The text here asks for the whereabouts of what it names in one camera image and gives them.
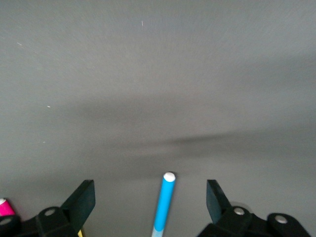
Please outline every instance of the gray surface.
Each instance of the gray surface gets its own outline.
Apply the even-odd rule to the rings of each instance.
[[[94,179],[87,236],[145,237],[172,170],[165,237],[210,221],[209,178],[316,236],[315,22],[315,1],[1,1],[0,196],[27,219]]]

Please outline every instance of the round metal bolt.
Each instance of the round metal bolt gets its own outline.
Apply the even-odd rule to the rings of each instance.
[[[236,207],[234,209],[234,212],[237,214],[237,215],[240,215],[242,216],[243,214],[245,214],[244,210],[242,210],[240,207]]]
[[[45,216],[50,216],[55,212],[55,209],[49,209],[45,212]]]
[[[279,222],[281,224],[286,224],[287,223],[287,219],[284,216],[278,215],[278,216],[275,217],[275,219],[276,219],[277,222]]]
[[[4,226],[8,224],[11,220],[12,220],[12,217],[5,218],[4,220],[0,222],[0,226]]]

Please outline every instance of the marker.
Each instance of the marker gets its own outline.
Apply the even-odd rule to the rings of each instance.
[[[0,198],[0,216],[15,215],[10,203],[4,198]]]
[[[162,237],[175,181],[176,176],[173,173],[167,172],[163,175],[152,237]]]

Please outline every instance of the black bracket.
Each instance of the black bracket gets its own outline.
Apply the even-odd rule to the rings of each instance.
[[[216,180],[207,181],[206,206],[213,223],[198,237],[311,237],[292,216],[272,213],[267,221],[231,206]]]
[[[93,180],[85,180],[61,205],[21,222],[17,215],[0,217],[0,237],[78,237],[95,206]]]

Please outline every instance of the blue pen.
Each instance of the blue pen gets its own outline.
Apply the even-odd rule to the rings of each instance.
[[[167,172],[163,175],[152,237],[162,237],[175,181],[176,176],[173,173]]]

